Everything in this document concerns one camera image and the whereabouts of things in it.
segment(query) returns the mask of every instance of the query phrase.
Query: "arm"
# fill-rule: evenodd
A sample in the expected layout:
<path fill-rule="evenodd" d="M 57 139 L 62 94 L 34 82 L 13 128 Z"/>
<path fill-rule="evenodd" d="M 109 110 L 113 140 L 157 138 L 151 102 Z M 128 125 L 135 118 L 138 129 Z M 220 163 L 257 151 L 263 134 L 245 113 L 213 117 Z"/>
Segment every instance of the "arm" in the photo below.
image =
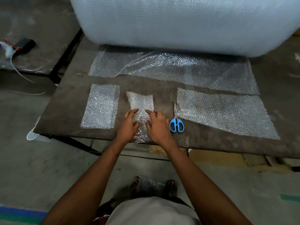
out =
<path fill-rule="evenodd" d="M 230 198 L 178 148 L 169 120 L 161 112 L 146 112 L 151 117 L 151 123 L 146 121 L 148 133 L 170 158 L 201 223 L 251 225 Z"/>
<path fill-rule="evenodd" d="M 111 146 L 51 208 L 41 225 L 92 223 L 118 156 L 140 126 L 132 121 L 137 111 L 126 113 Z"/>

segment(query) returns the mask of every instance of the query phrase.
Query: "bubble wrap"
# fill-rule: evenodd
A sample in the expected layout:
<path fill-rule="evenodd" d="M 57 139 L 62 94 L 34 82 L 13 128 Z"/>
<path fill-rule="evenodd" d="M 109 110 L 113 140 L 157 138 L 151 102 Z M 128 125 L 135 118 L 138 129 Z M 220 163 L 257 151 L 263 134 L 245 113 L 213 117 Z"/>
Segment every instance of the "bubble wrap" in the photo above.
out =
<path fill-rule="evenodd" d="M 280 140 L 259 96 L 209 95 L 179 88 L 177 115 L 231 133 Z"/>
<path fill-rule="evenodd" d="M 256 57 L 299 28 L 300 0 L 71 0 L 96 44 Z"/>
<path fill-rule="evenodd" d="M 92 84 L 81 128 L 111 129 L 115 126 L 120 87 Z"/>
<path fill-rule="evenodd" d="M 96 56 L 89 75 L 129 74 L 215 90 L 259 94 L 248 59 L 222 55 L 213 58 L 107 46 Z"/>
<path fill-rule="evenodd" d="M 134 92 L 126 92 L 128 100 L 130 102 L 131 109 L 138 108 L 139 111 L 134 115 L 133 122 L 140 122 L 139 132 L 133 137 L 134 143 L 143 143 L 152 141 L 148 134 L 146 124 L 144 120 L 150 119 L 149 115 L 145 112 L 145 109 L 154 110 L 153 96 L 152 95 L 140 95 Z"/>

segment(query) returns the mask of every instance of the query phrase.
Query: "white cable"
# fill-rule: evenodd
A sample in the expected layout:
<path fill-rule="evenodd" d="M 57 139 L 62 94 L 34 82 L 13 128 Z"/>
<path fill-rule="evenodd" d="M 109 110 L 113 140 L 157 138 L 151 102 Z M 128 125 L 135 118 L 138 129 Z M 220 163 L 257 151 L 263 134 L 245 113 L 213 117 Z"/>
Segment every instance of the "white cable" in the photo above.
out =
<path fill-rule="evenodd" d="M 25 93 L 25 92 L 20 92 L 20 91 L 12 91 L 12 92 L 16 92 L 16 93 L 22 93 L 22 94 L 26 94 L 26 95 L 42 95 L 42 94 L 45 94 L 45 92 L 43 92 L 43 93 L 40 93 L 40 94 L 28 94 L 28 93 Z"/>
<path fill-rule="evenodd" d="M 12 56 L 10 57 L 10 64 L 11 64 L 11 66 L 15 69 L 15 71 L 17 71 L 17 73 L 18 74 L 20 74 L 19 73 L 19 71 L 14 67 L 14 65 L 13 65 L 13 55 L 15 54 L 15 52 L 12 54 Z"/>

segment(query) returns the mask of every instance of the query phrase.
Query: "dark table top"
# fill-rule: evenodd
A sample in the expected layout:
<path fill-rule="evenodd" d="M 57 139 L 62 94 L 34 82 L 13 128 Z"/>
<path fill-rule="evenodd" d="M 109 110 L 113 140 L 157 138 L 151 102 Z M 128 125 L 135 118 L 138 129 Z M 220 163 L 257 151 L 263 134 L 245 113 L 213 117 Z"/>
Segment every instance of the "dark table top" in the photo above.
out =
<path fill-rule="evenodd" d="M 36 133 L 113 140 L 124 114 L 130 109 L 126 91 L 152 94 L 155 110 L 162 111 L 168 118 L 174 116 L 177 88 L 204 93 L 229 93 L 130 75 L 118 75 L 115 78 L 88 76 L 100 49 L 86 37 L 82 40 L 35 128 Z M 300 63 L 295 60 L 295 53 L 300 53 L 300 37 L 291 37 L 276 50 L 250 59 L 260 97 L 281 141 L 237 135 L 184 119 L 185 131 L 174 133 L 175 141 L 179 146 L 195 149 L 300 158 Z M 80 128 L 93 83 L 120 86 L 114 129 Z"/>
<path fill-rule="evenodd" d="M 0 0 L 0 9 L 1 39 L 36 42 L 29 53 L 13 58 L 21 71 L 50 73 L 80 30 L 70 0 Z M 13 69 L 2 48 L 0 68 Z"/>

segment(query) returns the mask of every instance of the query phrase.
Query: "blue scissors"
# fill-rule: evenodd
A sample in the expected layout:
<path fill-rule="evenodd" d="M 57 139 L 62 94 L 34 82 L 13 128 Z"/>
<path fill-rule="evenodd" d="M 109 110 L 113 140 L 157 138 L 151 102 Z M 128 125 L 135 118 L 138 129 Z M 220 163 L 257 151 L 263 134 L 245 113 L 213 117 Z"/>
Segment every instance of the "blue scissors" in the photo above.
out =
<path fill-rule="evenodd" d="M 185 129 L 185 126 L 183 125 L 182 121 L 177 117 L 177 108 L 175 103 L 174 103 L 174 116 L 175 117 L 170 122 L 170 130 L 171 132 L 176 132 L 178 130 L 178 132 L 182 133 L 183 130 Z"/>

